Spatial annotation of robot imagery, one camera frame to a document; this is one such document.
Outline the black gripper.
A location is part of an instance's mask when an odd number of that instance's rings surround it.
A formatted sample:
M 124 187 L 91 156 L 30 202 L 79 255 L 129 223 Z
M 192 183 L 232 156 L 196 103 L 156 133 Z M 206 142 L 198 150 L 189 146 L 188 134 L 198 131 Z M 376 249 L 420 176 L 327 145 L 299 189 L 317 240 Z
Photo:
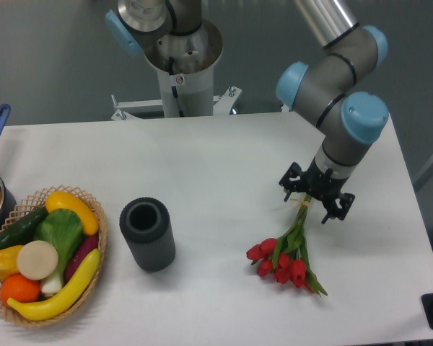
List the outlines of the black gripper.
M 332 168 L 322 172 L 313 159 L 304 174 L 300 165 L 293 162 L 279 180 L 279 185 L 285 194 L 284 202 L 288 201 L 293 192 L 305 192 L 307 183 L 308 194 L 320 200 L 326 209 L 326 215 L 321 223 L 325 224 L 329 219 L 335 218 L 344 220 L 355 200 L 355 195 L 341 192 L 348 177 L 337 178 L 334 173 Z

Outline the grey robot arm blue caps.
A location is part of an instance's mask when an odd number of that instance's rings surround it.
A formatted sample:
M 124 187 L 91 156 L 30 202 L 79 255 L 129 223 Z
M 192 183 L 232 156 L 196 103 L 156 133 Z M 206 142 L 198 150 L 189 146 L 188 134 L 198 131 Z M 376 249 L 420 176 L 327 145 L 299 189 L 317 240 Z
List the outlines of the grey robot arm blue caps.
M 389 111 L 377 96 L 354 86 L 388 54 L 385 35 L 361 26 L 344 1 L 297 1 L 325 51 L 314 66 L 287 68 L 276 96 L 324 136 L 306 170 L 292 164 L 280 180 L 285 193 L 319 200 L 326 219 L 346 217 L 354 195 L 342 187 L 385 127 Z M 125 51 L 142 55 L 157 72 L 166 117 L 214 115 L 214 66 L 222 36 L 202 16 L 200 1 L 119 1 L 105 15 Z

